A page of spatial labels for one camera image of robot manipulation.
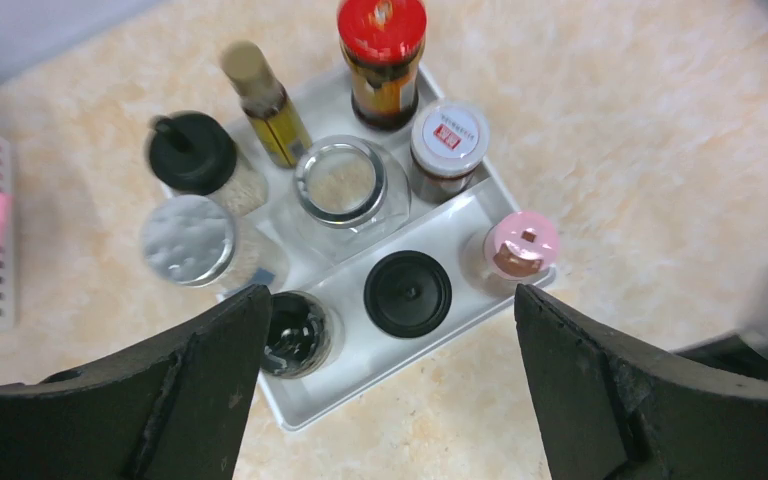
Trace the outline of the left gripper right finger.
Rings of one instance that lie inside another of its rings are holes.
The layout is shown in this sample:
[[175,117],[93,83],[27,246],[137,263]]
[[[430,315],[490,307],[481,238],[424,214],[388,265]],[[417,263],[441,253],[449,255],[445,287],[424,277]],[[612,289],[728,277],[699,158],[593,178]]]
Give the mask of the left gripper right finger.
[[768,360],[736,335],[669,352],[519,285],[515,320],[555,479],[768,479]]

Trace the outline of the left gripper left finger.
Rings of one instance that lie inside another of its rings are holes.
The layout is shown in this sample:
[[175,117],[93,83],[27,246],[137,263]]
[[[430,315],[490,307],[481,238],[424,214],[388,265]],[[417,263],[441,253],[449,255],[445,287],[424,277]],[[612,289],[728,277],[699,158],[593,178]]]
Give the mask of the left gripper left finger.
[[229,479],[271,317],[247,287],[37,384],[0,386],[0,479]]

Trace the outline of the black grinder top jar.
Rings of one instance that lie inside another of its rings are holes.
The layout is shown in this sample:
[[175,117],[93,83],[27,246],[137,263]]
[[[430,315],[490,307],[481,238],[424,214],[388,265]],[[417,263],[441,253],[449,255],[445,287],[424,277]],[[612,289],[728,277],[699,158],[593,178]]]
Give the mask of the black grinder top jar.
[[344,343],[345,323],[331,306],[303,291],[276,293],[260,370],[280,379],[302,378],[334,363]]

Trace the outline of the silver perforated lid shaker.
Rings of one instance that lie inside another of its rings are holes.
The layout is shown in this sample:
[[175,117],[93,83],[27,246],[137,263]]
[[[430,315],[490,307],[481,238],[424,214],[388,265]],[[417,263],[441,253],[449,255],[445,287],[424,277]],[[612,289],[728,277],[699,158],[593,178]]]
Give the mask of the silver perforated lid shaker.
[[289,274],[284,249],[245,216],[199,195],[168,199],[139,236],[148,267],[178,286],[230,295],[251,285],[279,290]]

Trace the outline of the pink lid spice jar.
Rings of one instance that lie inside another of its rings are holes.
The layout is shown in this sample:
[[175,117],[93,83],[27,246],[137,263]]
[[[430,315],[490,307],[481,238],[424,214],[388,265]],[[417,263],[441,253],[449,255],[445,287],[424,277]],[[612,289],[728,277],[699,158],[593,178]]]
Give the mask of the pink lid spice jar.
[[533,211],[518,211],[472,233],[460,265],[467,282],[491,297],[510,297],[521,283],[547,273],[560,250],[554,224]]

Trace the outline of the black cap glass jar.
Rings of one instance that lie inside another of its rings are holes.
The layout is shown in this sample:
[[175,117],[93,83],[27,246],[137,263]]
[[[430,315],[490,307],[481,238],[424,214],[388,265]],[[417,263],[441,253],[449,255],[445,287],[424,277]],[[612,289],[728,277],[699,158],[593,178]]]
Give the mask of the black cap glass jar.
[[415,250],[391,253],[365,279],[363,301],[371,322],[403,339],[425,336],[449,313],[453,288],[444,267]]

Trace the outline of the black cap sesame jar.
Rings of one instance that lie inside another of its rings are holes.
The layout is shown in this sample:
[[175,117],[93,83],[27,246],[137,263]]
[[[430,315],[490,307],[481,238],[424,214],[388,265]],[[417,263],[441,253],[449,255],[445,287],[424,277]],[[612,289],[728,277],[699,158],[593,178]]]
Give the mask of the black cap sesame jar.
[[181,111],[154,117],[151,128],[148,167],[174,193],[206,196],[235,217],[266,203],[266,177],[213,117]]

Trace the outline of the clear lid glass jar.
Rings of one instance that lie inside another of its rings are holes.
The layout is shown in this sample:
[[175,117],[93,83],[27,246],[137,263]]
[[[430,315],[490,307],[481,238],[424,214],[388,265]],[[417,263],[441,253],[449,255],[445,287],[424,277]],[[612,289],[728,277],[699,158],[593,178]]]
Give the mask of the clear lid glass jar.
[[274,228],[283,243],[340,263],[403,227],[411,203],[407,174],[386,148],[333,135],[300,159]]

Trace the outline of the white divided plastic tray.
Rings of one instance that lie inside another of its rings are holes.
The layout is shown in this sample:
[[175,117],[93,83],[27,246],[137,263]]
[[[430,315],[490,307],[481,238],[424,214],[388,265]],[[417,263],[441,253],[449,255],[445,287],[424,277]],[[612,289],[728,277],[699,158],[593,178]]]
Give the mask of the white divided plastic tray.
[[[348,99],[349,73],[344,67],[315,76],[292,93],[315,142],[333,135],[370,140],[386,148],[407,174],[409,133],[365,131],[354,117]],[[289,259],[284,285],[277,291],[268,288],[273,295],[291,290],[307,292],[336,310],[345,323],[345,343],[331,365],[298,379],[275,378],[259,370],[258,383],[281,428],[306,428],[511,304],[510,298],[491,297],[474,289],[460,265],[461,250],[468,237],[516,209],[516,202],[492,167],[480,167],[464,192],[440,204],[420,200],[410,190],[410,218],[403,227],[356,255],[333,263],[283,243],[274,228],[274,209],[288,194],[295,168],[272,165],[245,121],[233,123],[230,130],[232,137],[241,142],[244,156],[264,174],[268,184],[266,203],[245,217],[277,242]],[[431,333],[412,339],[396,338],[381,331],[371,322],[363,301],[365,279],[373,266],[402,250],[433,257],[446,270],[453,288],[453,301],[443,323]]]

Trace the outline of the white lid sauce jar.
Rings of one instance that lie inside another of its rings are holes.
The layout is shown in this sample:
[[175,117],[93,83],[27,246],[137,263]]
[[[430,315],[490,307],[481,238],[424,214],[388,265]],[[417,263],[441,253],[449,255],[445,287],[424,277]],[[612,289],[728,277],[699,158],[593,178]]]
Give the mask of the white lid sauce jar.
[[413,194],[440,204],[466,190],[487,154],[490,137],[488,121],[477,107],[448,98],[428,104],[411,129]]

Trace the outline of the gold cap yellow bottle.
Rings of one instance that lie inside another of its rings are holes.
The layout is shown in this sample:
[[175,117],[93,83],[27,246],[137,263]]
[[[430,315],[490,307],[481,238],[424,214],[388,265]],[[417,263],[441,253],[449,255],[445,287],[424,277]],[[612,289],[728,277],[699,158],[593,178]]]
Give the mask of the gold cap yellow bottle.
[[295,168],[312,140],[263,52],[251,41],[238,41],[223,51],[220,66],[272,162]]

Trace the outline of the red lid sauce jar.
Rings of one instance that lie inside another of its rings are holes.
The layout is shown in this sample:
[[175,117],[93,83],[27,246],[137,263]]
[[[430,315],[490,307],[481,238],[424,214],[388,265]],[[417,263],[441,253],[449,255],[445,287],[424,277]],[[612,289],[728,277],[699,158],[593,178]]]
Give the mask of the red lid sauce jar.
[[418,109],[427,12],[420,0],[347,0],[337,11],[351,105],[367,127],[395,131]]

